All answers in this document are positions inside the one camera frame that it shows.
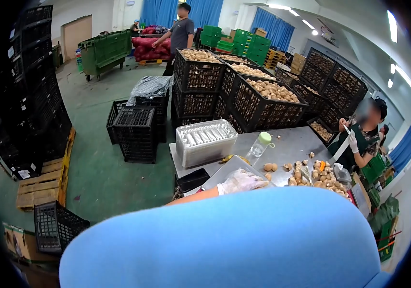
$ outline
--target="blue curtain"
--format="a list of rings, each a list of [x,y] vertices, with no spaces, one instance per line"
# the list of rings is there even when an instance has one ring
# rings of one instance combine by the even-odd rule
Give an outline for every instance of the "blue curtain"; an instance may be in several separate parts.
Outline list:
[[[191,5],[189,18],[194,21],[194,28],[218,26],[223,0],[186,0],[186,3]]]
[[[411,159],[411,125],[398,146],[389,154],[392,165],[396,169],[396,175],[401,172]]]
[[[295,29],[294,26],[262,8],[257,9],[250,32],[254,33],[256,28],[265,30],[266,38],[271,40],[271,45],[279,47],[281,51],[287,51],[289,48]]]
[[[140,23],[172,27],[178,0],[143,0]]]

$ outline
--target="plastic wrap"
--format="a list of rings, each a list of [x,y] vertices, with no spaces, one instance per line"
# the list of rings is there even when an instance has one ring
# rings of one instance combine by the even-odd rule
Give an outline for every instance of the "plastic wrap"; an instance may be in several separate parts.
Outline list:
[[[133,87],[127,106],[134,106],[136,97],[153,99],[165,97],[167,90],[172,91],[173,76],[145,76]]]

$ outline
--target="gray t-shirt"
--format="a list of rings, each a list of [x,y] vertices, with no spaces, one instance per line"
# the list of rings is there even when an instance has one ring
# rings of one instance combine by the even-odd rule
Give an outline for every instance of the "gray t-shirt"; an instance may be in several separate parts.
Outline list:
[[[178,20],[170,32],[170,53],[174,54],[177,48],[187,48],[188,35],[194,34],[194,22],[189,18]]]

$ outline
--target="worker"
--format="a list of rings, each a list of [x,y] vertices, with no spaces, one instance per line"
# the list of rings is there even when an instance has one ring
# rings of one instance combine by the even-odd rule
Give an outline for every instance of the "worker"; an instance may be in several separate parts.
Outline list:
[[[192,39],[194,38],[194,22],[188,18],[191,11],[191,6],[187,3],[178,5],[177,14],[178,21],[170,28],[170,31],[165,33],[159,40],[152,43],[152,47],[156,48],[165,39],[170,37],[170,58],[165,67],[163,76],[172,76],[174,74],[175,52],[177,48],[191,48]]]
[[[138,31],[140,31],[141,29],[138,29],[138,23],[140,23],[140,20],[136,19],[135,22],[132,24],[132,26],[130,26],[130,31],[132,32],[132,38],[140,36],[140,33]]]
[[[202,199],[88,228],[64,251],[60,287],[385,286],[390,274],[357,207],[314,187],[249,191],[265,184],[238,170]]]
[[[342,164],[349,171],[352,171],[355,166],[363,168],[376,156],[380,144],[378,124],[383,122],[387,115],[384,100],[369,98],[364,101],[366,104],[364,113],[350,117],[349,121],[345,118],[340,119],[338,127],[341,132],[340,137],[328,148],[334,155],[346,139],[349,141],[349,147],[337,160],[337,163]],[[348,135],[345,126],[354,133]]]

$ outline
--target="black pants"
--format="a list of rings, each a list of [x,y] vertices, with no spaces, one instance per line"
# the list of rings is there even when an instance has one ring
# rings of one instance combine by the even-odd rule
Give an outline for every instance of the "black pants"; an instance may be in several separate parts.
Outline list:
[[[164,74],[162,76],[172,76],[174,74],[174,61],[175,54],[171,54],[167,62],[167,67],[165,67]]]

